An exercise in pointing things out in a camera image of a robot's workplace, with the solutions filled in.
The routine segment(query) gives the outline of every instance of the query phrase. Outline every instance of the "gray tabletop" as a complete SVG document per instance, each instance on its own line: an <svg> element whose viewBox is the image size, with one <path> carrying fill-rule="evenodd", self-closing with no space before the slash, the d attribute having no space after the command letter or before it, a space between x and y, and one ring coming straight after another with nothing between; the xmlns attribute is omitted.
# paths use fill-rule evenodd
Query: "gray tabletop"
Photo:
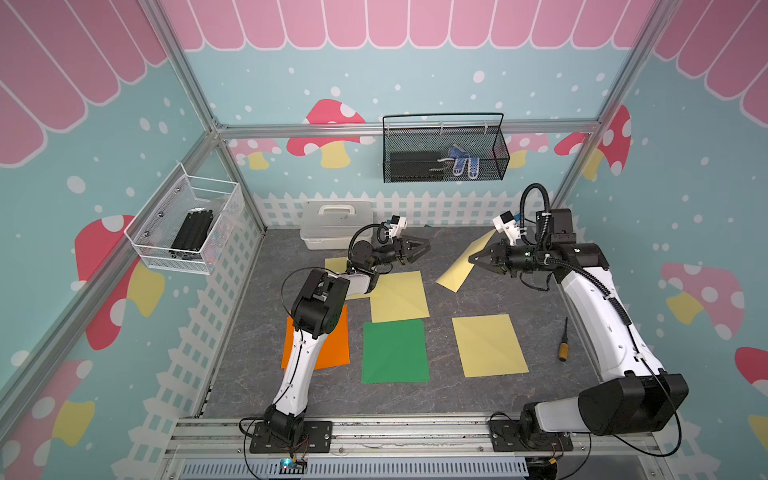
<svg viewBox="0 0 768 480"><path fill-rule="evenodd" d="M473 240L489 230L420 227L406 231L414 237L429 238L432 245L416 263L397 265L394 270L422 273L430 313L423 319L429 382L362 384L362 326L371 321L370 304L368 299L350 300L350 364L314 372L307 415L513 412L526 402L576 396L598 382L575 329L569 328L568 361L557 358L567 312L554 280L552 290L543 293L526 288L518 279L476 267L457 293L435 283ZM500 238L497 234L491 242ZM341 250L308 250L298 230L269 231L234 320L205 409L206 418L263 413L283 378L280 362L286 314L280 305L280 284L292 270L323 266L326 258L345 255ZM288 281L287 304L293 302L307 274L297 273ZM543 274L537 274L533 281L543 286L544 280ZM465 378L452 317L503 313L511 318L530 373Z"/></svg>

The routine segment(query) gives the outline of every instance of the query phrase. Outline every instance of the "green paper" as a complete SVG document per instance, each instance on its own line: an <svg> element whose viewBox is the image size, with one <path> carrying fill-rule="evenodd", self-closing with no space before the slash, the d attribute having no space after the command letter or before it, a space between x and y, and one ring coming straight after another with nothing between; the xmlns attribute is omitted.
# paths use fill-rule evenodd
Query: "green paper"
<svg viewBox="0 0 768 480"><path fill-rule="evenodd" d="M362 326L362 382L429 381L429 364L420 319Z"/></svg>

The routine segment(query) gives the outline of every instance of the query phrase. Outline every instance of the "screwdriver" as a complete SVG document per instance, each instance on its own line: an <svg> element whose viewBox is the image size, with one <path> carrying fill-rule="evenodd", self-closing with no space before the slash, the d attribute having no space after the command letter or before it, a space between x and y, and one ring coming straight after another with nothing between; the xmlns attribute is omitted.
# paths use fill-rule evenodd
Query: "screwdriver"
<svg viewBox="0 0 768 480"><path fill-rule="evenodd" d="M565 317L565 328L563 329L563 338L560 340L560 352L558 358L561 362L568 359L568 317Z"/></svg>

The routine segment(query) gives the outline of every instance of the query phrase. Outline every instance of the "mounting plate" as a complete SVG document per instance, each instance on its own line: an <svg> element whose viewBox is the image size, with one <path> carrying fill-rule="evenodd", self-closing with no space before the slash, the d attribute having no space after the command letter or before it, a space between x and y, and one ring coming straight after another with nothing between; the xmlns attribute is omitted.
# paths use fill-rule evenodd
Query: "mounting plate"
<svg viewBox="0 0 768 480"><path fill-rule="evenodd" d="M333 422L304 422L303 435L309 436L306 444L296 450L296 454L328 453L331 449ZM262 422L256 424L256 431L250 440L251 453L287 453L285 443L274 437Z"/></svg>
<svg viewBox="0 0 768 480"><path fill-rule="evenodd" d="M520 422L518 420L491 420L491 443L494 452L549 452L561 453L560 445L564 452L574 449L571 437L567 433L548 433L542 436L536 443L523 443L520 438Z"/></svg>

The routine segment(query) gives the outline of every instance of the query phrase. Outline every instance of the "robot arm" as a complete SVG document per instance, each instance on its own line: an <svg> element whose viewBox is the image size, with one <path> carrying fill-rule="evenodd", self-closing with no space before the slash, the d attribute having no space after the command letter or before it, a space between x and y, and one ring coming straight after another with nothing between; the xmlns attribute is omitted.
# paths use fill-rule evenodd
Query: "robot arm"
<svg viewBox="0 0 768 480"><path fill-rule="evenodd" d="M536 220L536 244L525 240L528 244L517 245L524 234L514 217L510 212L496 217L494 225L506 238L468 260L502 275L553 273L582 319L603 383L578 397L526 405L521 415L523 436L531 439L544 432L616 435L662 429L688 393L685 380L667 373L648 349L619 299L600 247L576 243L571 211L543 210L537 212Z"/></svg>

